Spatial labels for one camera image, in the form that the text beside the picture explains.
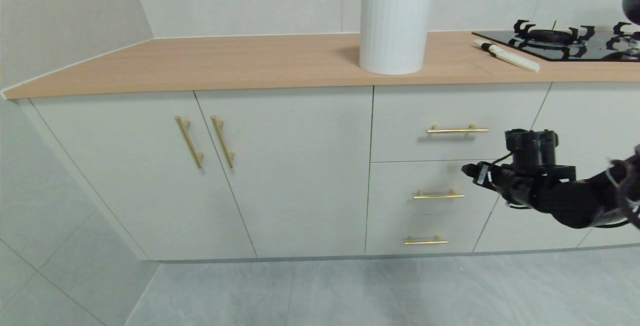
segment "gray tile floor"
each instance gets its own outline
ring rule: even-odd
[[[163,264],[137,325],[639,325],[640,247]]]

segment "robotic arm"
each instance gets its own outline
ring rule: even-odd
[[[511,208],[548,213],[571,228],[632,223],[640,229],[640,207],[633,201],[640,198],[640,145],[635,155],[612,161],[607,171],[576,180],[576,167],[556,165],[554,131],[514,129],[505,132],[505,139],[505,157],[462,167],[474,184],[499,193]],[[509,156],[512,164],[497,165]]]

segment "knife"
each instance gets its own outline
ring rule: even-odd
[[[517,54],[506,52],[505,50],[494,45],[493,43],[483,41],[482,39],[476,39],[474,43],[476,46],[480,47],[483,51],[489,52],[494,57],[501,59],[507,63],[511,63],[514,66],[518,66],[523,70],[528,70],[532,72],[538,72],[540,70],[540,65],[538,63],[534,61],[530,61]]]

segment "wooden countertop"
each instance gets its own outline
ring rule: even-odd
[[[8,99],[99,93],[402,84],[640,82],[640,64],[547,62],[521,70],[473,46],[470,32],[429,33],[425,66],[384,76],[358,66],[358,34],[154,39],[4,91]]]

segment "drawer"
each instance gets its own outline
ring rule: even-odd
[[[368,217],[366,255],[471,252],[488,217],[487,213]],[[405,244],[409,235],[414,241],[438,235],[446,243]]]
[[[469,161],[371,164],[368,215],[491,212],[498,194],[474,185],[460,170],[467,163]],[[414,199],[419,191],[425,197]]]
[[[371,161],[497,159],[507,153],[505,130],[530,128],[549,83],[376,86]],[[488,133],[427,134],[465,129]]]

